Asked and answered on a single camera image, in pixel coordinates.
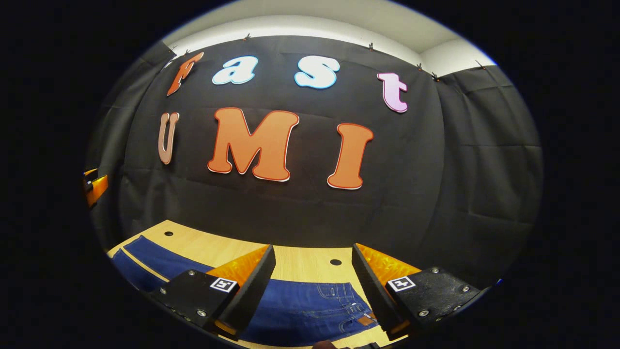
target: black curtain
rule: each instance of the black curtain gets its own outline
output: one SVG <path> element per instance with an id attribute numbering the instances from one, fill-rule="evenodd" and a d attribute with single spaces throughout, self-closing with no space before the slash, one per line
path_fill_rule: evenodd
<path id="1" fill-rule="evenodd" d="M 99 176 L 108 176 L 109 187 L 91 210 L 93 226 L 106 250 L 123 238 L 118 193 L 133 117 L 155 76 L 174 57 L 163 42 L 153 45 L 119 78 L 95 117 L 84 171 L 98 168 Z"/>
<path id="2" fill-rule="evenodd" d="M 166 97 L 180 65 L 200 52 L 203 58 L 180 89 Z M 246 55 L 259 59 L 252 80 L 211 82 L 223 63 Z M 297 62 L 308 55 L 338 60 L 333 86 L 296 85 Z M 291 36 L 221 43 L 179 57 L 158 74 L 169 59 L 160 57 L 157 68 L 127 76 L 126 94 L 106 102 L 95 131 L 97 156 L 91 159 L 100 163 L 91 164 L 110 175 L 111 187 L 93 217 L 108 248 L 170 219 L 275 245 L 358 242 L 419 268 L 440 265 L 484 288 L 501 277 L 526 241 L 542 190 L 542 154 L 527 107 L 496 66 L 435 81 L 385 53 Z M 376 75 L 386 72 L 407 85 L 401 93 L 405 113 L 383 101 Z M 208 171 L 218 129 L 213 116 L 221 107 L 241 108 L 251 132 L 270 111 L 299 115 L 288 145 L 289 181 L 265 181 L 235 168 L 229 174 Z M 181 115 L 169 165 L 156 149 L 164 112 Z M 374 132 L 361 167 L 364 184 L 355 191 L 326 183 L 336 166 L 342 122 Z"/>

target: wooden table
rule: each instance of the wooden table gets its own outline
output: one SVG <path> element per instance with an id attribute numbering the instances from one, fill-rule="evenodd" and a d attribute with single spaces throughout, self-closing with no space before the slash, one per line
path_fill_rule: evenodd
<path id="1" fill-rule="evenodd" d="M 164 235 L 164 233 L 168 231 L 174 234 L 172 236 Z M 124 245 L 130 243 L 140 235 L 143 235 L 150 241 L 169 251 L 212 267 L 220 266 L 269 244 L 267 241 L 265 243 L 255 243 L 221 237 L 165 220 L 125 240 L 108 252 L 108 256 L 112 257 L 118 249 L 123 250 L 123 252 L 137 264 L 166 282 L 168 282 L 168 279 L 157 274 L 151 268 L 138 261 L 131 253 L 123 248 Z M 355 291 L 368 303 L 368 299 L 361 288 L 360 281 L 351 264 L 352 247 L 301 248 L 274 245 L 273 249 L 275 252 L 276 266 L 273 270 L 272 279 L 303 283 L 351 283 Z M 340 260 L 342 264 L 333 265 L 330 263 L 331 260 Z M 383 347 L 396 341 L 388 340 L 388 336 L 381 330 L 381 327 L 375 326 L 372 329 L 365 330 L 356 335 L 337 340 L 334 342 L 334 345 L 337 348 L 355 348 L 372 342 L 376 342 L 379 346 Z M 242 340 L 235 343 L 250 349 L 274 348 L 268 345 L 245 342 Z"/>

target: letter m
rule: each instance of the letter m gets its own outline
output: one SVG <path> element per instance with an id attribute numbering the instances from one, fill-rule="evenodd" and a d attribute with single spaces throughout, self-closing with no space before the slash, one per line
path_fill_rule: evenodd
<path id="1" fill-rule="evenodd" d="M 218 121 L 218 135 L 213 159 L 207 164 L 210 171 L 230 173 L 233 170 L 233 165 L 228 162 L 230 149 L 235 167 L 243 175 L 260 152 L 259 163 L 252 169 L 254 176 L 268 181 L 288 181 L 291 175 L 286 169 L 286 150 L 299 116 L 292 112 L 273 111 L 252 134 L 239 108 L 218 109 L 215 119 Z"/>

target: white letter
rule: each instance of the white letter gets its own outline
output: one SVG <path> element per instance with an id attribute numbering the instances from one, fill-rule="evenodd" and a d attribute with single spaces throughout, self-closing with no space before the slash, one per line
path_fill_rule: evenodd
<path id="1" fill-rule="evenodd" d="M 303 73 L 295 74 L 295 82 L 300 86 L 323 89 L 336 82 L 335 71 L 340 70 L 338 61 L 333 58 L 307 56 L 297 63 Z"/>
<path id="2" fill-rule="evenodd" d="M 229 60 L 224 63 L 224 69 L 213 75 L 213 83 L 216 85 L 246 83 L 254 77 L 252 70 L 258 62 L 259 59 L 254 56 L 243 56 Z"/>

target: letter s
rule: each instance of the letter s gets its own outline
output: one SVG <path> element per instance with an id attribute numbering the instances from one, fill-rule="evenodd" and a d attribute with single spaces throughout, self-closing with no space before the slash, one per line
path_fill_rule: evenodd
<path id="1" fill-rule="evenodd" d="M 336 82 L 335 71 L 340 70 L 340 64 L 333 58 L 320 56 L 306 56 L 297 63 L 299 70 L 295 74 L 295 82 L 299 86 L 309 86 L 324 89 Z"/>

